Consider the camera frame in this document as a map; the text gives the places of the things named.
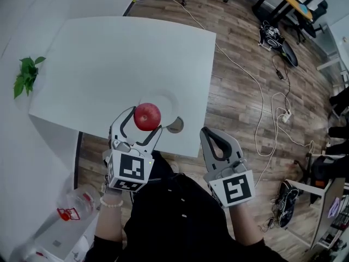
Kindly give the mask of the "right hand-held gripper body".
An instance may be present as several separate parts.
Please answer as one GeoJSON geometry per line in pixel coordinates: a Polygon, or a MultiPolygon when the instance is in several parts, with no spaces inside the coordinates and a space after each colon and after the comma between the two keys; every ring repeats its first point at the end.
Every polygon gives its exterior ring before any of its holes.
{"type": "Polygon", "coordinates": [[[204,175],[213,198],[222,208],[245,203],[255,197],[253,173],[241,158],[204,175]]]}

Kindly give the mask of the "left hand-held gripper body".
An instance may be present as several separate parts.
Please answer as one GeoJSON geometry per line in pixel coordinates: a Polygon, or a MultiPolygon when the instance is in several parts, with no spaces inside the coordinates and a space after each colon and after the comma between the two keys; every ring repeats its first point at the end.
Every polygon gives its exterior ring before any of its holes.
{"type": "Polygon", "coordinates": [[[107,168],[106,185],[110,189],[138,192],[149,180],[154,165],[151,154],[142,154],[134,149],[134,144],[115,140],[109,149],[103,152],[103,161],[107,168]]]}

